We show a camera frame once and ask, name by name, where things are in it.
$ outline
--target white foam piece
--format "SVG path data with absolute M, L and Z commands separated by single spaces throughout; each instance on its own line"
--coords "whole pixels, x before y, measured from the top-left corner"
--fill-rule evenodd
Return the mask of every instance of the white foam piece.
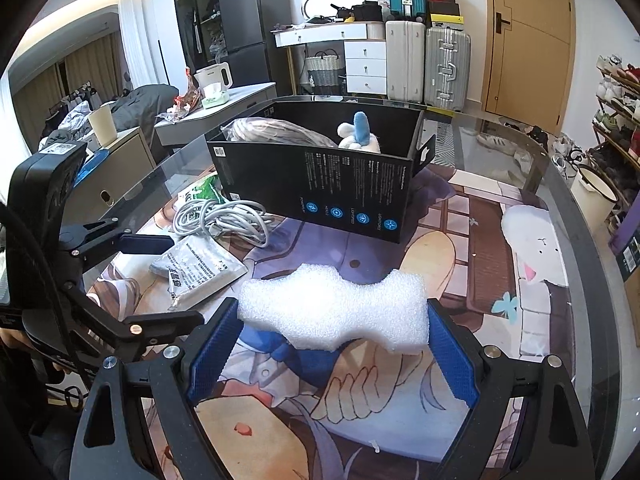
M 429 342 L 422 277 L 392 270 L 380 283 L 356 285 L 334 267 L 301 265 L 276 280 L 248 280 L 238 317 L 279 332 L 298 350 L 333 351 L 369 339 L 390 352 L 418 354 Z

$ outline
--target white cable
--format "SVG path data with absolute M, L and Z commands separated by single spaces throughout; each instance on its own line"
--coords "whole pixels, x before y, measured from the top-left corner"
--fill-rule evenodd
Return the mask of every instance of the white cable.
M 234 200 L 219 204 L 216 200 L 189 200 L 174 217 L 174 232 L 188 236 L 205 232 L 213 238 L 234 233 L 256 247 L 269 243 L 272 215 L 264 206 L 251 200 Z

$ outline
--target white kettle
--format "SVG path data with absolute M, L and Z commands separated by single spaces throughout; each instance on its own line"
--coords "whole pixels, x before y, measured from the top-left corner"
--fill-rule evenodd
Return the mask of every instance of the white kettle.
M 200 88 L 204 88 L 213 83 L 220 83 L 223 91 L 229 90 L 234 83 L 234 80 L 231 78 L 229 63 L 219 63 L 200 69 L 195 73 L 195 78 Z

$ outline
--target gray comforter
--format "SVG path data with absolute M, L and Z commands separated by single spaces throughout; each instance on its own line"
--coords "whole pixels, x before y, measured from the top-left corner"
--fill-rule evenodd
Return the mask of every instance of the gray comforter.
M 122 132 L 140 126 L 150 148 L 154 126 L 160 121 L 157 115 L 170 108 L 176 97 L 178 89 L 170 85 L 146 85 L 136 88 L 126 97 L 121 97 L 110 105 L 116 130 Z M 54 130 L 47 138 L 46 145 L 78 140 L 91 130 L 89 121 L 79 130 Z

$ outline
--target glass tabletop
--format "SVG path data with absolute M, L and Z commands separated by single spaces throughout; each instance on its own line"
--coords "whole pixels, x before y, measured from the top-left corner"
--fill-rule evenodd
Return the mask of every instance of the glass tabletop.
M 208 319 L 245 279 L 284 276 L 303 263 L 332 265 L 362 284 L 392 269 L 421 274 L 454 321 L 483 345 L 529 361 L 562 359 L 600 478 L 618 426 L 618 331 L 598 248 L 564 176 L 515 129 L 384 104 L 425 110 L 422 140 L 436 135 L 436 159 L 414 178 L 422 198 L 409 200 L 401 243 L 281 218 L 275 246 L 221 240 L 248 273 L 196 308 Z M 164 161 L 108 218 L 133 232 L 166 232 L 178 193 L 214 170 L 206 139 Z M 89 294 L 120 319 L 167 311 L 167 283 L 148 272 L 153 259 L 119 255 L 93 269 L 85 275 L 94 284 Z M 521 399 L 510 402 L 487 478 L 498 478 L 521 406 Z M 467 409 L 428 350 L 394 355 L 356 340 L 336 352 L 297 351 L 279 334 L 245 327 L 211 399 L 196 412 L 236 479 L 365 480 L 429 478 Z M 148 422 L 167 478 L 179 478 L 153 408 Z

